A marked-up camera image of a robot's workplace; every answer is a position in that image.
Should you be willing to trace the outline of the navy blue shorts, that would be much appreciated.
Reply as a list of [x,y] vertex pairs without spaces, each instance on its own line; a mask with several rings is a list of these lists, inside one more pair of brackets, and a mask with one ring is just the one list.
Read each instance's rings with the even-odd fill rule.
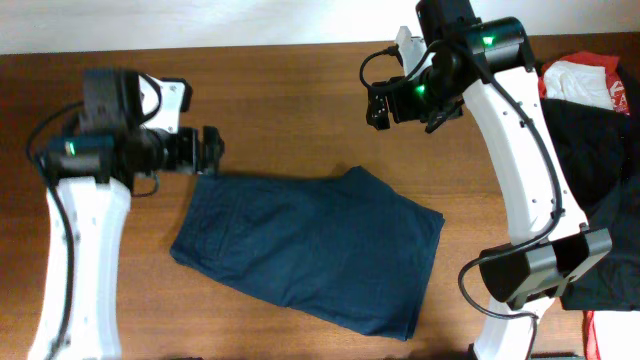
[[321,179],[201,177],[170,253],[262,301],[405,341],[444,223],[359,166]]

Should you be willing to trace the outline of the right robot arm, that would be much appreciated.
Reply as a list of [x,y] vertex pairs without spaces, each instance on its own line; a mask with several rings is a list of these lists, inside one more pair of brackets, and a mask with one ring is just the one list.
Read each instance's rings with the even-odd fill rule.
[[528,359],[539,322],[567,287],[611,250],[592,228],[564,177],[538,92],[535,57],[522,23],[483,21],[468,0],[422,0],[419,36],[401,29],[386,54],[399,77],[368,83],[367,123],[419,121],[427,132],[469,112],[497,176],[509,240],[470,262],[490,301],[470,345],[472,359]]

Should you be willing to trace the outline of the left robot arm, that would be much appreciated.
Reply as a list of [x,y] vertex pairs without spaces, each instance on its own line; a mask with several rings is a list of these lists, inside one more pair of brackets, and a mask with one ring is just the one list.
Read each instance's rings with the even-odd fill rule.
[[180,126],[193,89],[183,78],[126,68],[83,74],[83,98],[49,115],[25,152],[43,180],[50,240],[31,359],[119,359],[121,237],[138,178],[214,175],[217,128]]

